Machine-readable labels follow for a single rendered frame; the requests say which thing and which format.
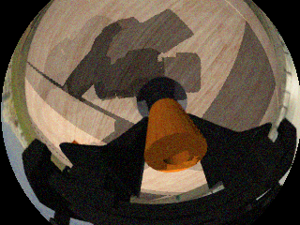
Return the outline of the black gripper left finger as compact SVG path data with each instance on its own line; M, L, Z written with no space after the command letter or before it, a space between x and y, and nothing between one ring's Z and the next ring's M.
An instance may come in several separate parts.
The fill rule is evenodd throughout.
M98 173L108 173L131 198L139 198L145 166L147 119L149 116L142 117L134 127L106 145L60 142L61 153L72 165Z

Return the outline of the dark grey round pedestal with shaft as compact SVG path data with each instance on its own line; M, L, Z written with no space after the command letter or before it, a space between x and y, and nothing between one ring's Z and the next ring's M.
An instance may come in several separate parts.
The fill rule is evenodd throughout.
M162 98L173 98L185 112L187 111L187 94L185 94L183 85L172 78L165 78L165 76L157 76L140 87L136 97L136 109L142 117L149 116L151 106Z

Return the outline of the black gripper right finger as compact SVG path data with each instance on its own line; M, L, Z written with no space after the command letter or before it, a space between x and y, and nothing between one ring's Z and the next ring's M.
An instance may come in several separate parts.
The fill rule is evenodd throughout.
M207 151L205 157L200 160L200 164L202 164L209 190L222 185L222 180L243 160L248 148L269 135L270 128L273 127L273 124L267 121L267 124L261 127L239 132L213 124L209 120L203 120L194 113L188 112L187 115L191 117L206 139Z

